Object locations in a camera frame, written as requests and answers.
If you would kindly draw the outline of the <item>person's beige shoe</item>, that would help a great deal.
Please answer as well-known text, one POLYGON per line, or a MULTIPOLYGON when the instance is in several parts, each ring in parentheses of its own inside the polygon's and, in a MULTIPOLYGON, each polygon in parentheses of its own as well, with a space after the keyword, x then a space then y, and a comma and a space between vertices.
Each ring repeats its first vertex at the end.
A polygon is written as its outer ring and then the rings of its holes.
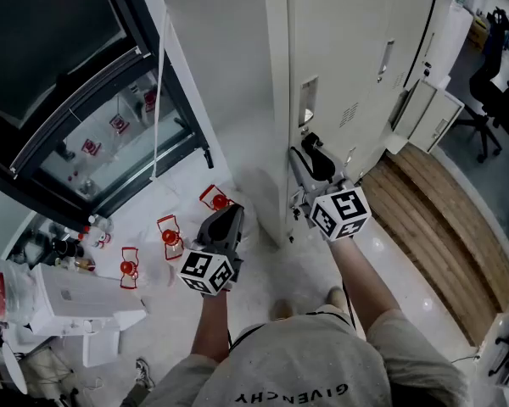
POLYGON ((284 298, 278 299, 271 307, 269 318, 271 321, 281 321, 298 315, 293 305, 284 298))
POLYGON ((341 310, 347 307, 347 298, 343 288, 332 287, 327 293, 326 304, 341 310))

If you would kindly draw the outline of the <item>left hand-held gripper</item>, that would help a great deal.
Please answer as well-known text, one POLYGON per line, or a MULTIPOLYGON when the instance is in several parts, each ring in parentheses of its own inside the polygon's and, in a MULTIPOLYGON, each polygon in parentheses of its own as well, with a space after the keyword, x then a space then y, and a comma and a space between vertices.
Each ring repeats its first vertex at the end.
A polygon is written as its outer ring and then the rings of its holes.
POLYGON ((213 212, 202 222, 197 242, 187 241, 176 273, 188 288, 216 296, 222 290, 229 291, 238 281, 243 260, 237 247, 243 220, 244 206, 234 203, 213 212), (225 243, 211 244, 215 241, 225 243))

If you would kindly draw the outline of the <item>locker door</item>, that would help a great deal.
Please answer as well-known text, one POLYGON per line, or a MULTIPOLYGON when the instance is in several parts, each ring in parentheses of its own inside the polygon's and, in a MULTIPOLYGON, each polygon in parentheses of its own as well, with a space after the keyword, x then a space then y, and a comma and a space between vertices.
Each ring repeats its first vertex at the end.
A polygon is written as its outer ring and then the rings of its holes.
POLYGON ((465 107, 458 98, 425 80, 417 81, 402 97, 385 141, 392 154, 407 143, 431 153, 465 107))
POLYGON ((383 55, 393 0, 288 0, 290 125, 307 122, 328 151, 359 145, 365 113, 383 55))

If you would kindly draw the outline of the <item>cardboard box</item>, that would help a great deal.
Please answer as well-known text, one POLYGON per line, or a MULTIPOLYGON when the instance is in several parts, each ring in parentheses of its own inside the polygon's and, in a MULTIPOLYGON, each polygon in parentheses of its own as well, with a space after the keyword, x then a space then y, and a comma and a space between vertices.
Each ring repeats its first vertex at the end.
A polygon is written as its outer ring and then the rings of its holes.
POLYGON ((488 20, 475 15, 467 35, 468 41, 477 49, 482 50, 489 37, 490 23, 488 20))

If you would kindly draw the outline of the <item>black framed window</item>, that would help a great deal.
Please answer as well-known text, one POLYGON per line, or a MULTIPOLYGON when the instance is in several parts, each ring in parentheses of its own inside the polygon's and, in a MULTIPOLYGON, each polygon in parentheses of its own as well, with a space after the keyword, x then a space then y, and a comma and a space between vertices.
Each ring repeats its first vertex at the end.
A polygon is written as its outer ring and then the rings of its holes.
POLYGON ((71 229, 211 156, 164 0, 0 0, 0 191, 71 229))

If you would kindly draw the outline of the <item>grey metal locker cabinet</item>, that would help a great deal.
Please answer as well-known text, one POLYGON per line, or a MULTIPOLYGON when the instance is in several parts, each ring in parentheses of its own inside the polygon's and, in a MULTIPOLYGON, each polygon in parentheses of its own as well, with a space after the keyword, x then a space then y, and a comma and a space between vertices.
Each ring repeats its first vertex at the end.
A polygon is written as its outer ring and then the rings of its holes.
MULTIPOLYGON (((312 132, 307 122, 313 114, 306 110, 299 122, 299 133, 293 133, 289 105, 288 0, 265 0, 265 3, 278 155, 274 175, 278 207, 273 215, 262 215, 260 220, 271 237, 283 244, 295 235, 292 204, 297 187, 288 165, 288 150, 298 146, 303 135, 312 132)), ((450 3, 451 0, 393 0, 375 83, 356 127, 360 143, 343 156, 333 153, 344 164, 352 181, 366 174, 382 155, 392 110, 400 95, 421 78, 428 51, 439 38, 440 21, 450 3)))

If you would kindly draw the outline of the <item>person's right beige shoe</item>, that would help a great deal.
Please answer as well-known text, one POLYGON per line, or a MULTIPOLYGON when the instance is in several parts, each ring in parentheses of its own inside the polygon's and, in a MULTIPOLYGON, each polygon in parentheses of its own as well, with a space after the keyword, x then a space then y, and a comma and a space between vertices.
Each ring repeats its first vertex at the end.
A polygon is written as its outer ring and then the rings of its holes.
POLYGON ((327 293, 326 304, 341 310, 347 307, 347 298, 343 288, 332 287, 327 293))

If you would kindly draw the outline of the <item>person's right forearm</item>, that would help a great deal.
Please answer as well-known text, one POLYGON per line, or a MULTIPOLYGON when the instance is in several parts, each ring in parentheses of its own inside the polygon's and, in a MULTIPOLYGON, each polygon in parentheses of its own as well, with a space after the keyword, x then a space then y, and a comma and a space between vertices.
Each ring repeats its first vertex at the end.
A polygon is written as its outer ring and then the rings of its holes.
POLYGON ((365 333, 384 313, 400 310, 394 295, 351 238, 328 246, 365 333))

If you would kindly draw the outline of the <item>clear bottle red label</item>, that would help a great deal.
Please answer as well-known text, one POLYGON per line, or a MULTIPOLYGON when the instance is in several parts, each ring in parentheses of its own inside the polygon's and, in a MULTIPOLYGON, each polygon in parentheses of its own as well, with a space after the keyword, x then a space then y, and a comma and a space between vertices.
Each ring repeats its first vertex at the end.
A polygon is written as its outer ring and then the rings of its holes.
POLYGON ((0 321, 25 326, 35 313, 36 282, 27 264, 0 259, 0 321))

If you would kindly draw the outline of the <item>white metal stand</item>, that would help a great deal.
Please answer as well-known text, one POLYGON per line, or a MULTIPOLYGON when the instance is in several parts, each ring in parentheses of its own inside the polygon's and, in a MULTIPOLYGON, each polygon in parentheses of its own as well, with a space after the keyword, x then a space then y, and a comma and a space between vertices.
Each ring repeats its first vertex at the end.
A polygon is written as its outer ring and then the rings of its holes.
POLYGON ((477 377, 495 387, 509 387, 509 312, 496 316, 478 353, 477 377))

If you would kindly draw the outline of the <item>white round side table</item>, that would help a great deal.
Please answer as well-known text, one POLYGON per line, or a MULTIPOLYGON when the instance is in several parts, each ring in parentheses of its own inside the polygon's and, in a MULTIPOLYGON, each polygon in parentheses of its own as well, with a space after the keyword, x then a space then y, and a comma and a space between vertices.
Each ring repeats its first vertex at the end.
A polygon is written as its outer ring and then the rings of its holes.
POLYGON ((6 365, 11 380, 22 394, 27 395, 28 388, 26 385, 25 376, 20 368, 19 362, 13 350, 6 341, 3 342, 1 351, 3 354, 4 364, 6 365))

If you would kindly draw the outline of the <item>person's grey t-shirt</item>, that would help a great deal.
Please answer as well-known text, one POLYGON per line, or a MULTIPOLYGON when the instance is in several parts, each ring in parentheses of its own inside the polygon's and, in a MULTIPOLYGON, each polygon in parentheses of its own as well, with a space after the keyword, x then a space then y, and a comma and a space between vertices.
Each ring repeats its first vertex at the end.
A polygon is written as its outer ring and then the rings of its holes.
POLYGON ((192 354, 141 407, 467 407, 463 374, 398 310, 364 337, 333 309, 248 329, 228 357, 192 354))

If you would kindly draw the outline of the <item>black office chair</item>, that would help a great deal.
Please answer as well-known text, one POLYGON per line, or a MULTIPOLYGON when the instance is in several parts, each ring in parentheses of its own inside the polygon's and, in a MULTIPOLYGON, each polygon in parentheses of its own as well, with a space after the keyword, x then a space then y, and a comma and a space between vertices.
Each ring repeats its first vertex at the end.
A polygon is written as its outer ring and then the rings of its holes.
POLYGON ((467 104, 464 110, 471 116, 470 119, 457 118, 453 127, 471 126, 479 133, 482 142, 482 153, 477 156, 477 161, 482 164, 488 158, 489 138, 495 145, 494 156, 501 153, 502 147, 495 134, 489 128, 489 120, 493 120, 493 127, 501 127, 509 136, 509 93, 502 91, 492 81, 501 69, 501 59, 506 33, 509 33, 509 17, 506 11, 496 7, 491 14, 487 15, 490 23, 490 46, 485 54, 483 65, 473 74, 469 80, 470 93, 474 99, 482 104, 484 114, 476 113, 467 104))

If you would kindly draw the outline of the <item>person's left forearm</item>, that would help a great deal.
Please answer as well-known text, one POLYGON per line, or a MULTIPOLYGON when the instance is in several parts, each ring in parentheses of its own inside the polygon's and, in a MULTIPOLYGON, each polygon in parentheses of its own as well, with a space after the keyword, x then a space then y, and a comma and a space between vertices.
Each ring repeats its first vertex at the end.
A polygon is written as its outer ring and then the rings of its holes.
POLYGON ((229 355, 227 290, 216 296, 204 295, 201 315, 191 354, 221 363, 229 355))

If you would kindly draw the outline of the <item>wooden floor platform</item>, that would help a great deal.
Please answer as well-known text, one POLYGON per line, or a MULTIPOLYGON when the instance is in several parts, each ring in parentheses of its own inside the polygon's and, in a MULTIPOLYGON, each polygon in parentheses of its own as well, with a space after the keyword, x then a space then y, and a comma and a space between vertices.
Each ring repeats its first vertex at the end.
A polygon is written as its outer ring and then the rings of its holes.
POLYGON ((432 155, 411 144, 361 179, 375 221, 419 270, 473 347, 509 305, 509 259, 486 219, 432 155))

